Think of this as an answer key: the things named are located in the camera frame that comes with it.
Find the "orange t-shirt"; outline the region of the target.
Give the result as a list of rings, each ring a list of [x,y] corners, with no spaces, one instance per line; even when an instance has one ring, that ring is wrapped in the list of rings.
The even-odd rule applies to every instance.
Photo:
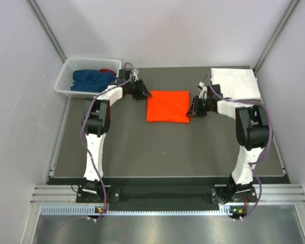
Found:
[[[146,120],[149,123],[189,124],[186,113],[190,105],[188,90],[152,90],[147,99]]]

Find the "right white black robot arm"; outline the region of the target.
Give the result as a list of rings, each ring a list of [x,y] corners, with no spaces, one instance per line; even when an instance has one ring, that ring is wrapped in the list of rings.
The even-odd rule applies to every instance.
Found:
[[[194,96],[186,116],[204,117],[215,112],[235,120],[239,153],[229,176],[227,195],[239,201],[251,189],[255,165],[272,139],[266,108],[258,101],[223,98],[219,84],[200,82],[198,89],[200,94]]]

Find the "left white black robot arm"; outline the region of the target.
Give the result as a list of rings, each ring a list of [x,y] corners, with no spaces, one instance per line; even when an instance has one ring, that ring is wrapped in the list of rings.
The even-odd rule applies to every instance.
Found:
[[[85,180],[102,183],[102,159],[106,135],[111,125],[111,107],[126,95],[135,100],[152,97],[137,69],[121,69],[111,85],[90,101],[82,122],[79,139],[86,151]]]

